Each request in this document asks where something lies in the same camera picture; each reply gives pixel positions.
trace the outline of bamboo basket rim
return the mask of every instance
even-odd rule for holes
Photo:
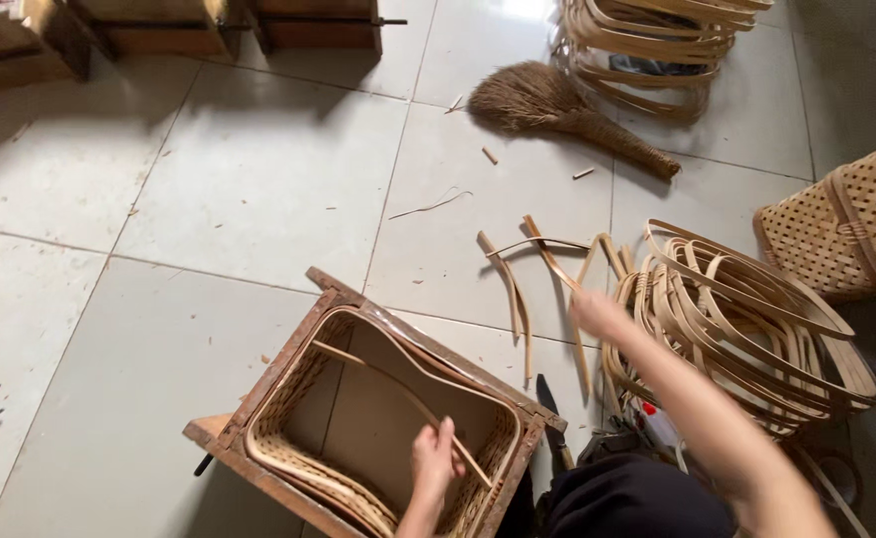
[[[403,345],[401,343],[398,342],[398,340],[389,332],[389,330],[386,327],[380,326],[379,322],[376,319],[365,315],[360,309],[355,308],[354,306],[351,306],[351,305],[340,305],[340,306],[336,306],[336,307],[328,310],[327,312],[325,312],[324,315],[321,317],[321,319],[318,321],[318,323],[316,323],[312,327],[312,331],[310,332],[309,336],[306,339],[304,339],[301,347],[298,349],[298,351],[295,353],[292,360],[289,362],[287,373],[291,373],[292,369],[295,369],[298,367],[299,363],[303,360],[305,352],[311,347],[310,344],[311,344],[312,340],[314,340],[316,338],[318,331],[326,324],[326,322],[328,322],[333,317],[339,316],[342,314],[350,315],[350,316],[354,317],[355,319],[359,320],[360,322],[364,322],[366,324],[371,325],[375,330],[377,330],[378,332],[383,334],[385,336],[385,338],[389,341],[389,343],[391,345],[393,345],[396,349],[398,349],[400,354],[406,360],[411,362],[421,373],[423,373],[425,376],[429,377],[430,379],[432,379],[436,382],[439,382],[439,383],[443,383],[444,385],[454,387],[458,390],[465,391],[467,393],[471,393],[471,394],[476,395],[480,398],[487,399],[490,402],[492,402],[492,404],[495,404],[496,406],[498,406],[499,408],[503,409],[506,412],[506,415],[507,415],[510,423],[512,424],[512,431],[511,431],[511,434],[509,435],[510,443],[507,445],[506,450],[503,452],[503,457],[501,458],[501,461],[498,464],[498,468],[494,470],[494,473],[492,475],[492,483],[500,483],[500,481],[502,480],[502,477],[503,477],[503,473],[507,468],[507,464],[513,459],[514,454],[516,453],[517,445],[518,445],[518,442],[520,440],[521,433],[522,433],[523,426],[521,424],[521,420],[520,420],[516,410],[513,409],[512,406],[510,404],[508,404],[507,402],[500,400],[498,398],[492,397],[491,395],[487,394],[487,392],[484,390],[479,391],[479,390],[476,390],[476,389],[469,387],[468,385],[472,385],[472,386],[476,386],[476,385],[473,383],[468,383],[467,378],[465,378],[464,376],[461,376],[460,374],[457,374],[453,369],[450,369],[446,365],[442,364],[440,358],[434,357],[433,355],[431,355],[431,353],[429,351],[427,351],[425,349],[420,349],[422,351],[422,353],[421,354],[416,353],[416,355],[419,356],[420,360],[426,361],[426,362],[433,361],[433,363],[429,363],[429,365],[432,366],[433,368],[435,368],[436,370],[438,370],[439,372],[444,373],[445,375],[449,375],[449,376],[453,375],[456,377],[461,377],[461,379],[459,380],[459,382],[449,381],[449,380],[445,380],[444,378],[439,377],[439,376],[429,372],[428,370],[423,368],[421,366],[421,364],[418,363],[418,361],[416,361],[415,359],[413,359],[411,357],[411,355],[408,353],[408,351],[403,347]],[[408,342],[408,344],[411,346],[414,346],[414,344],[411,342]],[[264,452],[262,452],[259,449],[259,447],[257,446],[257,443],[256,443],[255,439],[253,438],[253,434],[255,431],[255,425],[258,423],[258,420],[259,420],[261,414],[264,412],[265,409],[268,408],[268,405],[270,404],[272,398],[278,393],[279,389],[285,384],[287,379],[288,379],[288,375],[283,375],[282,378],[276,383],[276,385],[269,391],[268,396],[263,399],[263,403],[260,405],[260,407],[258,409],[256,409],[255,413],[252,416],[252,419],[249,421],[249,427],[246,429],[246,434],[245,434],[245,445],[246,445],[247,451],[249,452],[250,456],[253,459],[256,459],[256,460],[262,462],[265,466],[268,466],[272,469],[275,469],[279,474],[282,474],[283,477],[288,475],[288,471],[283,472],[283,470],[279,469],[278,466],[284,467],[284,465],[282,465],[282,463],[280,461],[277,461],[274,458],[270,457],[268,454],[265,454]],[[333,469],[328,468],[326,465],[324,465],[320,460],[314,460],[314,463],[337,473]],[[364,489],[364,487],[361,486],[360,483],[356,483],[354,480],[347,477],[347,475],[341,475],[341,476],[344,477],[344,479],[346,481],[356,485],[358,488]],[[305,482],[307,480],[308,480],[307,477],[300,477],[299,476],[299,477],[296,477],[295,482],[301,483],[301,482]],[[312,488],[312,489],[314,488],[314,484],[308,484],[308,486],[309,486],[309,488]],[[370,492],[366,489],[364,489],[364,491],[366,491],[367,494],[370,495],[372,498],[376,499],[376,497],[372,494],[372,492]],[[478,512],[474,515],[472,521],[470,522],[469,527],[467,529],[465,529],[464,536],[468,536],[468,537],[471,536],[473,534],[473,532],[479,526],[480,522],[487,516],[488,510],[490,509],[491,504],[493,503],[493,500],[495,498],[495,495],[493,495],[494,491],[496,491],[496,488],[492,489],[492,491],[490,492],[489,495],[484,496],[484,499],[481,501],[481,506],[479,507]],[[361,516],[359,514],[355,514],[355,515],[356,515],[356,517],[361,518]],[[368,522],[362,520],[362,524],[367,525]],[[392,535],[392,533],[386,532],[386,533],[382,533],[380,535],[389,537]]]

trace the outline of wooden box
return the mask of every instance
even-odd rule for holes
[[[57,0],[109,58],[238,54],[241,21],[229,0]]]
[[[249,0],[262,51],[272,48],[373,49],[381,54],[377,0]]]
[[[567,423],[334,278],[313,267],[308,276],[324,293],[242,405],[232,414],[195,419],[183,433],[329,536],[388,537],[410,496],[411,439],[424,418],[415,415],[420,408],[402,405],[394,387],[372,379],[371,371],[381,368],[412,388],[434,415],[455,418],[458,438],[489,478],[479,481],[479,474],[469,470],[452,484],[439,532],[494,536],[544,426],[563,431]],[[329,372],[334,375],[329,365],[339,364],[320,357],[328,346],[348,349],[376,366],[344,364],[339,377],[325,379]],[[407,360],[389,358],[398,351]],[[328,419],[301,420],[295,412],[303,401],[323,402],[315,405],[331,408]],[[490,409],[497,413],[494,426],[486,424]],[[277,422],[284,430],[274,434],[270,423]],[[326,425],[327,431],[315,431]],[[277,445],[282,452],[272,458]],[[349,495],[358,489],[362,495],[374,492],[376,502],[395,508],[393,520],[369,526],[356,517],[351,497],[301,479],[309,465],[318,465],[330,479],[344,476]]]
[[[88,73],[89,44],[53,0],[0,1],[0,90]]]

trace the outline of bamboo hoop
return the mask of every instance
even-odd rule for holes
[[[762,0],[562,0],[561,28],[569,45],[569,65],[585,84],[620,103],[678,121],[700,116],[709,84],[734,43],[736,31],[755,26]],[[657,76],[615,71],[598,63],[595,50],[648,60],[703,66],[702,73]],[[633,88],[672,89],[674,104],[648,99]]]
[[[810,422],[876,405],[876,378],[846,342],[852,329],[812,290],[658,220],[648,221],[644,239],[651,254],[635,272],[623,263],[627,272],[614,301],[630,308],[648,335],[714,379],[768,434],[785,437]],[[824,376],[826,363],[836,367],[839,382]],[[616,346],[604,343],[601,365],[615,412],[627,398],[657,405]]]

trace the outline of knife blade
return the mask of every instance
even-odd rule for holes
[[[548,381],[544,378],[543,373],[537,374],[537,401],[554,414],[560,414],[557,412],[557,403],[554,401],[554,397],[551,394],[551,388],[548,387]],[[544,428],[544,434],[548,437],[548,444],[551,446],[551,455],[555,462],[560,461],[563,465],[563,470],[565,471],[573,469],[575,466],[574,458],[571,457],[571,451],[567,448],[567,444],[564,441],[564,434],[551,428],[551,426],[546,426]]]

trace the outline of white tile floor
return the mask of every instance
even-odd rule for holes
[[[507,139],[444,115],[494,67],[547,57],[551,0],[381,0],[382,15],[409,24],[384,29],[379,61],[265,58],[249,38],[242,67],[97,60],[88,84],[1,93],[0,537],[237,525],[297,538],[301,521],[229,470],[194,479],[201,451],[180,432],[238,405],[260,357],[314,302],[309,265],[520,388],[521,344],[479,230],[503,246],[532,214],[548,235],[609,231],[639,247],[642,223],[659,217],[756,254],[756,208],[876,149],[876,14],[850,1],[778,4],[740,36],[693,127],[605,107],[676,154],[683,173],[670,187],[575,140]],[[857,25],[819,30],[834,21]],[[451,187],[470,194],[388,219]],[[514,267],[535,364],[578,451],[589,436],[579,426],[604,412],[578,389],[564,291],[525,252]],[[562,263],[574,273],[580,258]],[[606,281],[596,264],[587,283]],[[538,491],[549,468],[539,450]]]

